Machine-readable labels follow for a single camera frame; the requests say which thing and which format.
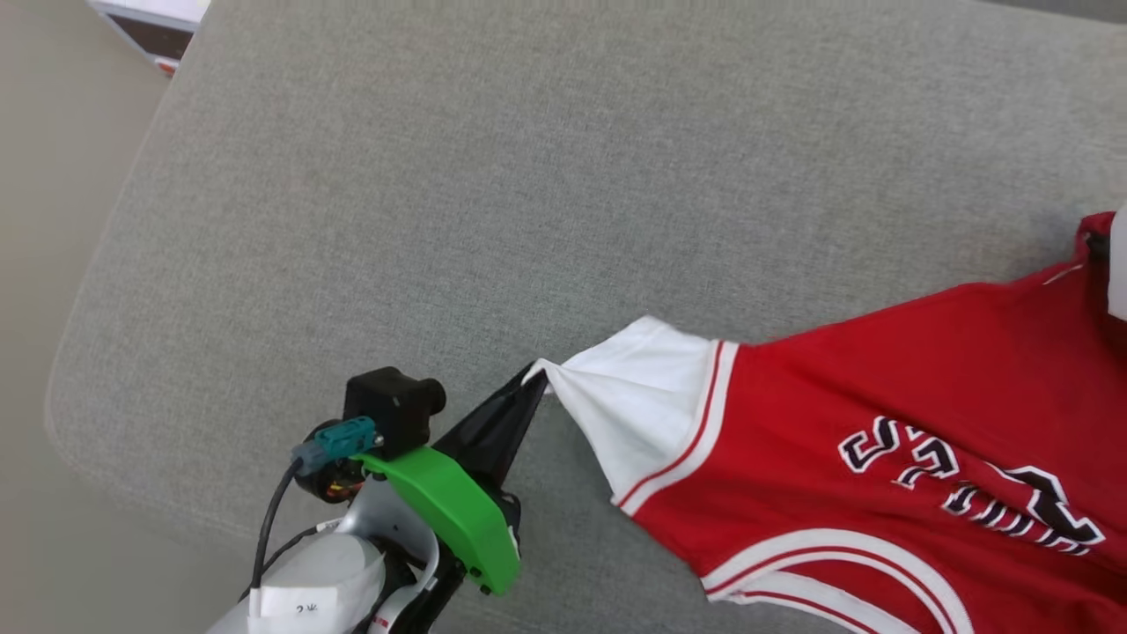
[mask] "floor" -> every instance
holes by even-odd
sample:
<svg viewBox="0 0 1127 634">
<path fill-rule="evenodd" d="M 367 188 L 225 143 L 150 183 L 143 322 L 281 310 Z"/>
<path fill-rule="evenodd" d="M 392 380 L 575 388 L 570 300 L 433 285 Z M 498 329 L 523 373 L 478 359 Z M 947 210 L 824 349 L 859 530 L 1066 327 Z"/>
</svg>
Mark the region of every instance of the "floor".
<svg viewBox="0 0 1127 634">
<path fill-rule="evenodd" d="M 43 431 L 55 346 L 168 81 L 81 0 L 0 0 L 0 632 L 198 634 L 240 590 L 243 562 L 115 512 Z"/>
</svg>

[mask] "robotic arm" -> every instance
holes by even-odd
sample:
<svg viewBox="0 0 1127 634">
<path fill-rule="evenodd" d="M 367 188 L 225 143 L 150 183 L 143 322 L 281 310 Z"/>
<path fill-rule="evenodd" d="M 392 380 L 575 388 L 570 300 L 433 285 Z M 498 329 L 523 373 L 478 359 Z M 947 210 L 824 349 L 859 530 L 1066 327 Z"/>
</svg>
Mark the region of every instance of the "robotic arm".
<svg viewBox="0 0 1127 634">
<path fill-rule="evenodd" d="M 486 595 L 504 595 L 520 570 L 521 504 L 502 485 L 548 385 L 543 374 L 525 382 L 526 373 L 429 447 L 429 418 L 445 407 L 438 382 L 394 368 L 349 379 L 344 420 L 321 425 L 294 448 L 264 523 L 251 588 L 208 634 L 421 634 L 467 577 Z M 291 475 L 349 509 L 264 562 Z M 266 572 L 303 536 L 328 530 Z"/>
</svg>

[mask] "black cable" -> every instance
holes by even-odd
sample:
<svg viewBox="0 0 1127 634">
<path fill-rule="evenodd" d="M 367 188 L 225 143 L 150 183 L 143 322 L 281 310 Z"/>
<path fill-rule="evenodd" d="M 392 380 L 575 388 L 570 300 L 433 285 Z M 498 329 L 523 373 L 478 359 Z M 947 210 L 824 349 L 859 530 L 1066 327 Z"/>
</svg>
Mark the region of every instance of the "black cable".
<svg viewBox="0 0 1127 634">
<path fill-rule="evenodd" d="M 293 476 L 296 475 L 301 465 L 301 458 L 290 463 L 290 467 L 285 471 L 285 475 L 282 476 L 282 482 L 279 482 L 278 488 L 274 490 L 274 497 L 270 498 L 270 506 L 266 507 L 266 517 L 263 518 L 263 528 L 258 532 L 258 548 L 255 550 L 255 572 L 250 577 L 250 589 L 247 591 L 248 595 L 250 593 L 250 590 L 257 590 L 263 587 L 263 572 L 266 570 L 264 560 L 266 560 L 266 546 L 270 541 L 270 528 L 274 526 L 274 516 L 278 512 L 278 504 L 282 503 L 282 495 L 285 494 L 285 490 L 290 486 L 290 482 L 293 481 Z"/>
<path fill-rule="evenodd" d="M 294 535 L 289 542 L 286 542 L 285 544 L 283 544 L 281 548 L 278 548 L 277 551 L 274 551 L 274 554 L 270 555 L 270 559 L 266 560 L 266 563 L 263 564 L 263 573 L 265 574 L 266 571 L 270 570 L 270 566 L 274 565 L 274 562 L 278 561 L 278 557 L 281 557 L 286 551 L 289 551 L 290 548 L 293 548 L 294 546 L 298 545 L 299 542 L 301 542 L 305 537 L 309 537 L 310 535 L 317 535 L 317 527 L 316 526 L 311 526 L 311 527 L 307 528 L 305 530 L 302 530 L 298 535 Z M 247 586 L 247 589 L 242 591 L 242 595 L 239 595 L 239 601 L 246 599 L 247 595 L 249 595 L 249 593 L 250 593 L 250 587 Z"/>
</svg>

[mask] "gray fabric surface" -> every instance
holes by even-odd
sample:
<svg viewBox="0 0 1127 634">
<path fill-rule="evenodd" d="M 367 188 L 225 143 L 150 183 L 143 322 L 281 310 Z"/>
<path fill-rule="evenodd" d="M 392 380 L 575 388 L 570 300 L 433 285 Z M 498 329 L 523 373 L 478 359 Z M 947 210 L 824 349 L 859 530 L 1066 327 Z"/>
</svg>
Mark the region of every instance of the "gray fabric surface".
<svg viewBox="0 0 1127 634">
<path fill-rule="evenodd" d="M 47 426 L 78 473 L 249 556 L 352 375 L 441 379 L 441 430 L 641 313 L 779 338 L 1027 273 L 1127 196 L 1112 25 L 932 0 L 494 7 L 215 3 L 59 352 Z M 707 605 L 554 403 L 511 489 L 522 579 L 461 592 L 443 631 L 834 631 Z M 275 534 L 336 511 L 291 494 Z"/>
</svg>

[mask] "jersey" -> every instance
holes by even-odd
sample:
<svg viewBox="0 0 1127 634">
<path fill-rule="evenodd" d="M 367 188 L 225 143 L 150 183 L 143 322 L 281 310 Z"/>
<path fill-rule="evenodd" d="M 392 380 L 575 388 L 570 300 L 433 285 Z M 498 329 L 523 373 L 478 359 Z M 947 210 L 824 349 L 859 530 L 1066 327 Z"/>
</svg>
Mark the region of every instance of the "jersey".
<svg viewBox="0 0 1127 634">
<path fill-rule="evenodd" d="M 538 363 L 711 601 L 854 632 L 1127 632 L 1127 324 L 1089 247 L 762 346 L 646 316 Z"/>
</svg>

